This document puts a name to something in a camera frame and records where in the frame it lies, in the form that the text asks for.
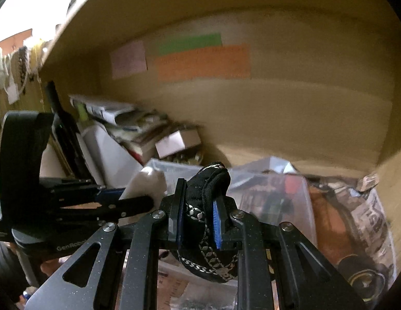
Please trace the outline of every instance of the metal bolt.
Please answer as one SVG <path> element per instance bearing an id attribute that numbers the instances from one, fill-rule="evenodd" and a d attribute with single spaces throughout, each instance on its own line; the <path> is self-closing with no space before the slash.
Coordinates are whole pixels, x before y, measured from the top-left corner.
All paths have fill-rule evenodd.
<path id="1" fill-rule="evenodd" d="M 243 217 L 245 217 L 245 212 L 243 212 L 242 210 L 235 210 L 232 212 L 232 216 L 235 219 L 242 219 Z"/>
<path id="2" fill-rule="evenodd" d="M 115 229 L 116 229 L 116 224 L 112 223 L 110 221 L 103 226 L 103 231 L 104 232 L 111 232 L 111 231 L 113 231 Z"/>
<path id="3" fill-rule="evenodd" d="M 156 210 L 153 211 L 152 216 L 155 219 L 162 219 L 165 216 L 166 213 L 164 213 L 163 210 Z"/>
<path id="4" fill-rule="evenodd" d="M 281 223 L 281 228 L 286 232 L 291 232 L 294 229 L 294 225 L 292 225 L 289 221 L 284 221 Z"/>

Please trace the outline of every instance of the clear plastic container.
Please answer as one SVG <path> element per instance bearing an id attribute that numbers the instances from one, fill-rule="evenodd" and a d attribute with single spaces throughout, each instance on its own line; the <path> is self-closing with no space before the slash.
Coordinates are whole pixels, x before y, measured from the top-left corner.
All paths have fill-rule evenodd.
<path id="1" fill-rule="evenodd" d="M 174 193 L 179 178 L 189 180 L 201 169 L 157 159 L 151 159 L 146 166 L 164 172 L 168 195 Z M 229 169 L 231 184 L 227 195 L 235 200 L 239 209 L 255 215 L 259 221 L 272 225 L 282 221 L 293 223 L 317 245 L 313 207 L 305 178 L 296 174 L 255 173 L 253 169 L 248 165 Z"/>

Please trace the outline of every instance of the green object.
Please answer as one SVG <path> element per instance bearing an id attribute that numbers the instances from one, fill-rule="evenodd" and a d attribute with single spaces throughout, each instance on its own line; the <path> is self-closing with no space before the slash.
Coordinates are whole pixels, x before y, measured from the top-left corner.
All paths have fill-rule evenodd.
<path id="1" fill-rule="evenodd" d="M 208 34 L 201 36 L 187 36 L 175 38 L 167 42 L 163 42 L 158 46 L 158 54 L 160 56 L 169 55 L 170 53 L 188 51 L 205 47 L 217 47 L 222 45 L 221 34 Z"/>
<path id="2" fill-rule="evenodd" d="M 77 112 L 80 117 L 80 121 L 82 121 L 82 122 L 87 121 L 88 113 L 87 113 L 87 110 L 85 109 L 85 105 L 82 104 L 81 102 L 77 102 L 75 106 L 77 108 Z"/>

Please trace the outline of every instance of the orange paper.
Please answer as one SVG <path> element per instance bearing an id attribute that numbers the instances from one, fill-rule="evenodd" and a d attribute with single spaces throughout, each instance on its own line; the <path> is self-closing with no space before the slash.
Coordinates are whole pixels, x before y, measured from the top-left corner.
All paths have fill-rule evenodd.
<path id="1" fill-rule="evenodd" d="M 248 78 L 249 45 L 208 46 L 156 58 L 158 80 L 173 82 L 196 77 Z"/>

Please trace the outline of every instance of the small box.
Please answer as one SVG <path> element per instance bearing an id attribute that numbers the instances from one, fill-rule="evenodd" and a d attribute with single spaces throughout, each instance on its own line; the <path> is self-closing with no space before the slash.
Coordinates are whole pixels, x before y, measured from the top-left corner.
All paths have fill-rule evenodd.
<path id="1" fill-rule="evenodd" d="M 156 149 L 159 158 L 162 159 L 200 144 L 201 141 L 197 129 L 178 130 L 156 142 Z"/>

